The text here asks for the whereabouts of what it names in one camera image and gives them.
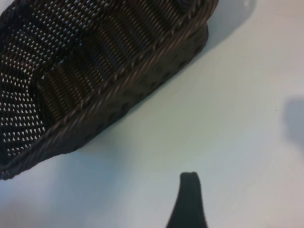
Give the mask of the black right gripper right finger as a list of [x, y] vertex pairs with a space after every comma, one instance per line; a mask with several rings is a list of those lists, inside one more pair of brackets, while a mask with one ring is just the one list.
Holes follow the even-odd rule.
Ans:
[[191, 172], [192, 183], [192, 208], [193, 208], [193, 227], [204, 228], [205, 227], [205, 215], [202, 202], [201, 184], [199, 176], [196, 172]]

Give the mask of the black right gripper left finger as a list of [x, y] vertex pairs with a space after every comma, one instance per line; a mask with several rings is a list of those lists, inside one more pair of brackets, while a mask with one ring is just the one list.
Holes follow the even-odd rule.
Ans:
[[167, 228], [185, 228], [187, 223], [187, 178], [190, 176], [189, 172], [180, 174], [180, 184], [178, 195], [171, 212], [171, 216], [166, 225]]

